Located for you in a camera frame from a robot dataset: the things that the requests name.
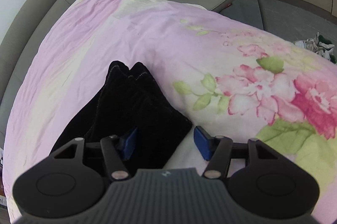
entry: black garment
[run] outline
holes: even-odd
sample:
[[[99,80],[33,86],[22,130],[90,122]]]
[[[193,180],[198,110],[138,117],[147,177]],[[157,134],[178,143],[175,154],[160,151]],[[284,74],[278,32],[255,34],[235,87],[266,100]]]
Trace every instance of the black garment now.
[[[104,86],[70,121],[52,151],[76,137],[99,142],[135,127],[136,148],[125,162],[131,174],[139,168],[163,168],[192,123],[170,105],[142,63],[129,70],[113,61]]]

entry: floor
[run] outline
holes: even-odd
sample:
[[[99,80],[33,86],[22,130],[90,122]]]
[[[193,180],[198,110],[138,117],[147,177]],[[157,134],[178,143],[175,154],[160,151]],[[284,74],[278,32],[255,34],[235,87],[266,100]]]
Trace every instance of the floor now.
[[[263,0],[268,31],[287,41],[314,38],[320,32],[337,46],[337,25],[302,8],[277,0]],[[235,0],[220,12],[231,19],[262,29],[257,0]]]

